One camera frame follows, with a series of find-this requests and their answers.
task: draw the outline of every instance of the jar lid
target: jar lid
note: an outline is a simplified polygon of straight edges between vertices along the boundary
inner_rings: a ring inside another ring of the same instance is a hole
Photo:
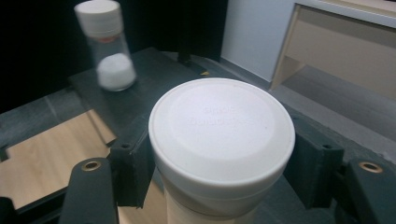
[[[93,38],[118,35],[123,30],[120,4],[112,0],[92,0],[75,6],[84,34]]]
[[[174,87],[157,102],[149,137],[160,171],[174,184],[189,179],[227,187],[281,174],[295,134],[289,113],[266,91],[203,78]]]

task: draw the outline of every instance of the plastic container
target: plastic container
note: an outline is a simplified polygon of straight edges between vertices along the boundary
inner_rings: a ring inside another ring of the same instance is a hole
[[[166,190],[168,224],[252,221],[282,175],[295,138],[277,99],[228,78],[174,87],[151,111],[148,131]]]
[[[120,4],[87,1],[76,5],[75,12],[92,51],[99,86],[108,91],[130,87],[136,73],[125,42]]]

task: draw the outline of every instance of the cylindrical jar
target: cylindrical jar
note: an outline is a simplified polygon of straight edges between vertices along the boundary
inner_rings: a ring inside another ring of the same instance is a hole
[[[125,41],[120,4],[92,0],[76,5],[75,12],[91,48],[99,86],[108,91],[130,87],[136,73]]]

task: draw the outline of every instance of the white wall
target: white wall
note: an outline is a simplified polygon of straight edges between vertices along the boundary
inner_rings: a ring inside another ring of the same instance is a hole
[[[221,58],[270,82],[295,0],[229,0]]]

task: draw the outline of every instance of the white powder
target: white powder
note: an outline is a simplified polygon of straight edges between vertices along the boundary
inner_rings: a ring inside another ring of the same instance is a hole
[[[99,85],[108,91],[122,91],[136,79],[134,65],[125,54],[105,57],[96,67]]]

